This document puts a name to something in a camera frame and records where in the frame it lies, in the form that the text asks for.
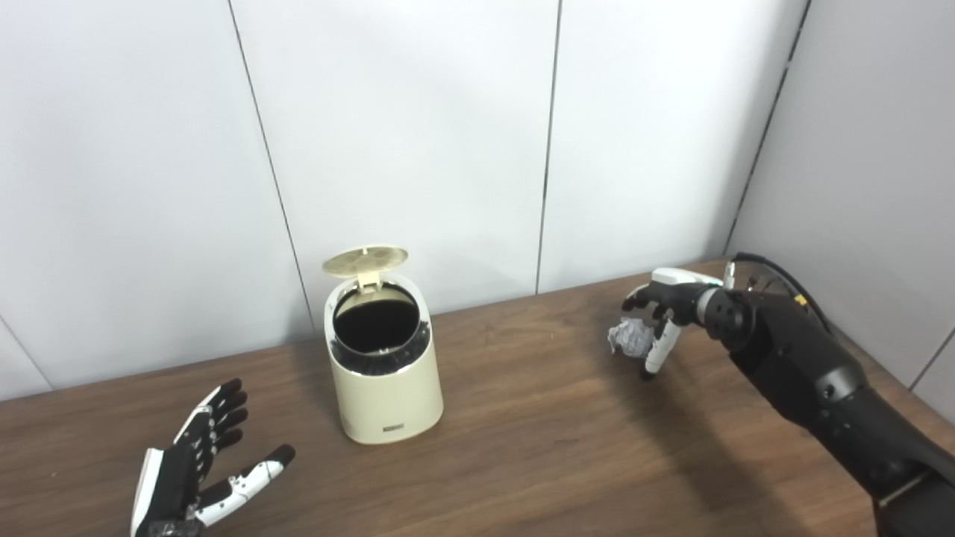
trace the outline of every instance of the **cable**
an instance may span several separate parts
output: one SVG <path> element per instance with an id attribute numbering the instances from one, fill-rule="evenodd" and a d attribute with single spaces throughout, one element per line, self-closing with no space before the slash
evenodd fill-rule
<path id="1" fill-rule="evenodd" d="M 787 271 L 785 268 L 770 261 L 769 259 L 766 259 L 765 257 L 761 255 L 756 255 L 754 253 L 748 253 L 745 251 L 741 251 L 737 253 L 732 258 L 732 261 L 733 262 L 748 261 L 751 263 L 758 263 L 760 265 L 764 265 L 774 270 L 777 274 L 779 274 L 787 282 L 789 282 L 791 286 L 793 286 L 797 291 L 799 291 L 799 294 L 802 295 L 802 297 L 806 300 L 806 303 L 809 304 L 809 307 L 812 308 L 813 312 L 816 314 L 816 317 L 818 317 L 819 324 L 822 325 L 823 330 L 825 330 L 829 334 L 833 332 L 832 327 L 829 325 L 829 319 L 826 317 L 825 313 L 822 312 L 822 308 L 819 307 L 819 303 L 816 302 L 816 299 L 813 298 L 813 295 L 809 294 L 809 291 L 807 291 L 806 288 L 802 287 L 802 284 L 800 284 L 799 281 L 796 280 L 795 277 L 793 277 L 793 275 L 790 274 L 789 271 Z"/>

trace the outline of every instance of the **wooden table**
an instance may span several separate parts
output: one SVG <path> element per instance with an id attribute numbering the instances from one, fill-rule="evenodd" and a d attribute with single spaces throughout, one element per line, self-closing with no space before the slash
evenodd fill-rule
<path id="1" fill-rule="evenodd" d="M 702 331 L 684 331 L 650 383 L 610 354 L 606 330 L 646 280 L 438 315 L 444 417 L 392 445 L 342 433 L 317 341 L 4 402 L 0 531 L 128 535 L 143 450 L 240 376 L 245 439 L 209 482 L 282 442 L 298 458 L 208 535 L 873 535 L 862 491 Z M 859 356 L 889 401 L 955 450 L 949 425 Z"/>

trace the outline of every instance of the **cream trash can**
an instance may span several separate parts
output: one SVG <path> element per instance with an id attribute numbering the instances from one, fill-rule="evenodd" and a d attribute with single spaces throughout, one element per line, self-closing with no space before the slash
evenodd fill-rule
<path id="1" fill-rule="evenodd" d="M 359 443 L 413 437 L 444 411 L 428 307 L 397 274 L 398 247 L 363 247 L 322 265 L 345 278 L 325 303 L 325 339 L 345 433 Z"/>

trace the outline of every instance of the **robotic hand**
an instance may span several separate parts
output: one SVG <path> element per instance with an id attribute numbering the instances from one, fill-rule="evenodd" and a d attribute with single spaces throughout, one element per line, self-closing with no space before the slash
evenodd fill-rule
<path id="1" fill-rule="evenodd" d="M 624 301 L 625 311 L 646 308 L 651 300 L 658 304 L 653 311 L 653 318 L 659 322 L 653 330 L 653 344 L 647 353 L 647 359 L 644 360 L 644 367 L 640 370 L 640 376 L 644 380 L 652 380 L 656 376 L 676 345 L 682 327 L 695 320 L 693 298 L 698 291 L 722 285 L 721 280 L 699 272 L 682 268 L 658 268 L 650 275 L 650 283 L 630 293 Z"/>
<path id="2" fill-rule="evenodd" d="M 166 449 L 149 448 L 133 504 L 132 537 L 196 537 L 238 509 L 275 479 L 295 457 L 279 446 L 262 461 L 205 490 L 199 486 L 219 451 L 242 439 L 247 399 L 235 378 L 212 391 Z"/>
<path id="3" fill-rule="evenodd" d="M 856 359 L 829 333 L 809 293 L 765 258 L 794 296 L 732 289 L 713 282 L 667 283 L 635 290 L 625 310 L 658 306 L 657 318 L 696 324 L 730 352 L 737 369 L 788 421 L 809 431 L 872 497 L 880 535 L 955 535 L 955 458 L 895 411 L 868 384 Z M 815 311 L 817 319 L 807 312 Z"/>

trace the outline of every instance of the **crumpled paper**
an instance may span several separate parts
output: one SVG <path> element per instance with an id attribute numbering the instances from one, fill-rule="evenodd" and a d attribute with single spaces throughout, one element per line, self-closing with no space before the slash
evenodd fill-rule
<path id="1" fill-rule="evenodd" d="M 641 319 L 621 317 L 620 324 L 607 331 L 606 340 L 612 353 L 620 349 L 627 356 L 643 358 L 653 345 L 653 329 Z"/>

